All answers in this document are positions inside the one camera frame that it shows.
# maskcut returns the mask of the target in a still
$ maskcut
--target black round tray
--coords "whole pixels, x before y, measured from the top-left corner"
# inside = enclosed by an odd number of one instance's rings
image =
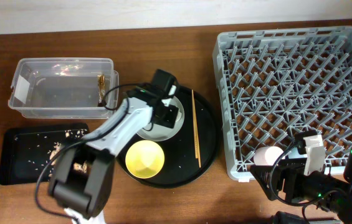
[[[164,152],[164,165],[154,177],[140,179],[130,174],[126,168],[127,150],[135,142],[144,140],[134,135],[124,150],[118,155],[118,162],[132,178],[157,188],[174,188],[188,184],[200,177],[213,163],[220,146],[220,127],[216,121],[212,106],[200,94],[194,92],[196,118],[201,151],[201,168],[195,159],[193,109],[191,90],[181,86],[176,97],[184,107],[184,123],[180,131],[165,141],[158,141]]]

